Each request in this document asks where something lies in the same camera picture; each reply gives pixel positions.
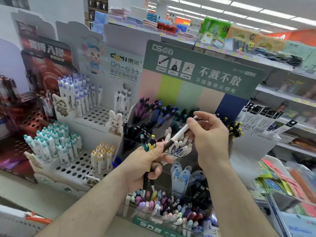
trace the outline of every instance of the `green stripe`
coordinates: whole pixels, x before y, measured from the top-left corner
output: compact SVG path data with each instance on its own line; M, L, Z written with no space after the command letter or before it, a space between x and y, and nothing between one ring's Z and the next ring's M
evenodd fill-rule
M157 99L161 100L163 106L176 104L182 83L182 80L162 75Z
M202 94L203 88L204 87L202 86L184 81L177 98L176 106L180 107L180 109L186 108L188 111L198 107L197 103L200 100L200 95Z

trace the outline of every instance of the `ceiling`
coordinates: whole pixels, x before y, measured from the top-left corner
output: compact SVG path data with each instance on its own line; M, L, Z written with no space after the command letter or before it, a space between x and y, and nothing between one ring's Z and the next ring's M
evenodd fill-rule
M148 7L148 9L155 10L157 0L149 1L151 2L149 5L153 7ZM316 12L314 10L316 0L160 0L160 2L167 2L169 11L178 17L204 19L206 15L247 25L249 28L262 29L261 31L265 34L267 34L266 31L316 29ZM270 11L287 14L287 16L281 18L282 14L267 14L271 13Z

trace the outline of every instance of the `hand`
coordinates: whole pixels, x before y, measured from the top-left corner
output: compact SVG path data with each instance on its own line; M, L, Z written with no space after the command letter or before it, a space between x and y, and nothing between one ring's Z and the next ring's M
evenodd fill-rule
M188 118L190 130L187 136L195 139L198 163L203 168L219 161L229 161L228 129L216 116L203 111L195 111L195 116L205 121Z
M162 173L162 166L158 162L173 163L173 158L163 153L164 144L158 142L156 147L148 152L139 147L117 167L125 175L129 193L143 188L143 175L150 165L154 171L148 173L148 179L157 179Z

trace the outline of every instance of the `green display sign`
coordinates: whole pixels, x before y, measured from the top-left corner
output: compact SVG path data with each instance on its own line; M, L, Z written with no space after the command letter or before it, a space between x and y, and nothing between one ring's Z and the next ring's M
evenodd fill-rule
M153 40L143 68L244 99L264 78L261 69Z
M165 237L183 237L183 235L172 231L166 227L164 227L161 220L151 218L152 221L147 221L144 219L141 219L139 217L134 217L132 222L140 227L146 228L148 230L151 230L157 234L163 235Z

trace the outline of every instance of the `pink stripe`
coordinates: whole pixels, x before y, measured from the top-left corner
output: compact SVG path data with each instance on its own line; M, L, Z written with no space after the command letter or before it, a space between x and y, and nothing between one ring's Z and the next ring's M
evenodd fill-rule
M162 74L160 73L143 69L138 99L144 96L145 98L150 97L150 102L156 100L160 88L161 76Z
M200 111L205 111L214 114L219 104L221 103L225 93L209 88L203 88L197 107Z

